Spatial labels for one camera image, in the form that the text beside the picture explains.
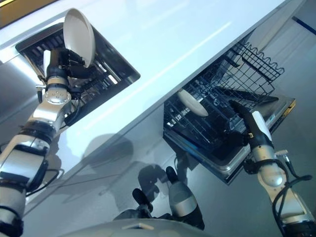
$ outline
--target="robotic arm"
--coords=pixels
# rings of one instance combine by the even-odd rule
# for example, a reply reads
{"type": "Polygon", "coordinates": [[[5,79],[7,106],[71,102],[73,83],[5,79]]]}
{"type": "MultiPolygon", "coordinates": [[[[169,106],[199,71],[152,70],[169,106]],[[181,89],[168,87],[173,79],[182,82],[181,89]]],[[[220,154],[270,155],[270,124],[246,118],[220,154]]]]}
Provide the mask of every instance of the robotic arm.
{"type": "Polygon", "coordinates": [[[264,119],[258,111],[249,112],[244,106],[230,101],[234,110],[244,119],[254,161],[247,160],[245,171],[258,174],[260,184],[267,191],[272,202],[273,214],[283,236],[316,236],[316,221],[303,200],[291,189],[302,180],[309,180],[310,175],[297,176],[288,159],[287,151],[274,151],[271,134],[264,119]],[[287,169],[278,156],[285,158],[285,163],[296,178],[289,181],[287,169]]]}
{"type": "Polygon", "coordinates": [[[0,155],[0,233],[6,236],[23,233],[26,193],[42,183],[48,167],[45,155],[71,109],[68,76],[87,78],[89,69],[83,65],[82,58],[68,49],[44,54],[47,69],[43,100],[0,155]]]}

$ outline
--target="black wire rack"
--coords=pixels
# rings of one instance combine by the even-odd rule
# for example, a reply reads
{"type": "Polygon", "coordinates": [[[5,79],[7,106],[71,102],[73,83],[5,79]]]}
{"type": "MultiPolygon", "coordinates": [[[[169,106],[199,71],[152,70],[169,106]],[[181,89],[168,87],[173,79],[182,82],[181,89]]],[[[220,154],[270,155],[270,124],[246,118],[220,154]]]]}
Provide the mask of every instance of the black wire rack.
{"type": "Polygon", "coordinates": [[[176,93],[165,102],[164,127],[197,147],[214,150],[223,144],[225,133],[245,130],[228,101],[236,100],[251,110],[275,100],[269,96],[275,89],[272,82],[282,73],[284,68],[250,43],[237,43],[183,87],[204,106],[208,116],[191,112],[176,93]]]}

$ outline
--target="white plate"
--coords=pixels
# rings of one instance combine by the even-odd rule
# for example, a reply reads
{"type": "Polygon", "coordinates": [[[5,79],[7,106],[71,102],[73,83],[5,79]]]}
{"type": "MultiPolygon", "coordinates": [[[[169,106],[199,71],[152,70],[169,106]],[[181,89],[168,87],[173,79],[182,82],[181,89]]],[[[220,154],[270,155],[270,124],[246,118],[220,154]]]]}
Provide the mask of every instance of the white plate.
{"type": "Polygon", "coordinates": [[[67,12],[64,22],[65,47],[80,55],[89,67],[94,60],[95,39],[87,18],[77,9],[67,12]]]}
{"type": "Polygon", "coordinates": [[[184,89],[180,89],[177,95],[181,102],[193,113],[201,117],[208,116],[208,112],[203,105],[201,105],[200,102],[197,101],[189,92],[184,89]]]}

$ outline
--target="dishwasher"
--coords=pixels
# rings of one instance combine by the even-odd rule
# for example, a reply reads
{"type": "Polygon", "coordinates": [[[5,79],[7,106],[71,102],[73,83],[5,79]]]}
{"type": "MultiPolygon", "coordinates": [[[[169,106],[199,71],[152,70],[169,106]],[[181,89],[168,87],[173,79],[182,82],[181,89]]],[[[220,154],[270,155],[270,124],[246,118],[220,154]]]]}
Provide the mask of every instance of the dishwasher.
{"type": "Polygon", "coordinates": [[[190,110],[178,93],[164,103],[165,140],[192,155],[227,184],[236,177],[250,153],[249,145],[238,147],[228,140],[232,132],[245,133],[243,119],[233,111],[229,100],[250,111],[260,111],[271,132],[295,104],[294,99],[271,96],[275,90],[273,81],[284,73],[284,68],[245,43],[246,39],[182,87],[202,105],[207,116],[190,110]]]}

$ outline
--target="white countertop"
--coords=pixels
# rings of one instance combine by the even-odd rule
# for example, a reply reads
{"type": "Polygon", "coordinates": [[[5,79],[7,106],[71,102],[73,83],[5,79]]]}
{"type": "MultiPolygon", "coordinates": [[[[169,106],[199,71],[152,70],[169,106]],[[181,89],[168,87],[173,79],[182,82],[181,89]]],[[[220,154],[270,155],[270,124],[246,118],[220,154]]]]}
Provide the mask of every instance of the white countertop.
{"type": "Polygon", "coordinates": [[[0,47],[68,8],[90,23],[141,78],[60,134],[56,155],[67,173],[114,142],[284,0],[60,0],[0,30],[0,47]]]}

